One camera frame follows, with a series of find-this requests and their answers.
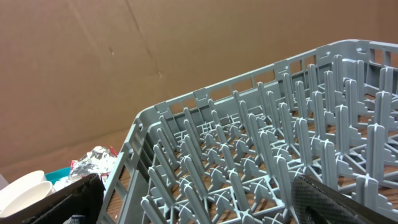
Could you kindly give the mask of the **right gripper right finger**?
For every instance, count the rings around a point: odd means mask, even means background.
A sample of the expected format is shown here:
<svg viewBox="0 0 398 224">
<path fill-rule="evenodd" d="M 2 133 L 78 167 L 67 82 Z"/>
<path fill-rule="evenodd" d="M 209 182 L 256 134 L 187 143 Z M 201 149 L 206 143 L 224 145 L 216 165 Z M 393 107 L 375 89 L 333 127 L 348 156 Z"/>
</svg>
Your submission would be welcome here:
<svg viewBox="0 0 398 224">
<path fill-rule="evenodd" d="M 397 224 L 307 175 L 294 178 L 292 205 L 300 224 Z"/>
</svg>

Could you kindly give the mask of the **white bowl with rice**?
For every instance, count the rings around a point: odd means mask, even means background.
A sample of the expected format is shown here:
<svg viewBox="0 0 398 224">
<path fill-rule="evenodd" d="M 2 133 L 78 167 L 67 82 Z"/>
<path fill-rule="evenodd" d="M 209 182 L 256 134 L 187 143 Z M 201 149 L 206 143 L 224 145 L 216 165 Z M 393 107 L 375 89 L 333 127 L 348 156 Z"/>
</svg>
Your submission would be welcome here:
<svg viewBox="0 0 398 224">
<path fill-rule="evenodd" d="M 44 171 L 36 170 L 30 172 L 1 190 L 1 211 L 3 211 L 16 197 L 29 188 L 46 181 Z"/>
</svg>

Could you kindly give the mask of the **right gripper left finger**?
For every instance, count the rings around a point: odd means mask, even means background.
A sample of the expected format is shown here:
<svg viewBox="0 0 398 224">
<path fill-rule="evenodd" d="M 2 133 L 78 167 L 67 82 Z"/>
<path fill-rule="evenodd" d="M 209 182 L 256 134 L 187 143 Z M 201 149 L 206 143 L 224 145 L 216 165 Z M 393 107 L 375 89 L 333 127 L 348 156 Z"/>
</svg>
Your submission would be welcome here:
<svg viewBox="0 0 398 224">
<path fill-rule="evenodd" d="M 90 174 L 15 214 L 1 218 L 1 224 L 95 224 L 103 205 L 103 197 L 101 177 Z"/>
</svg>

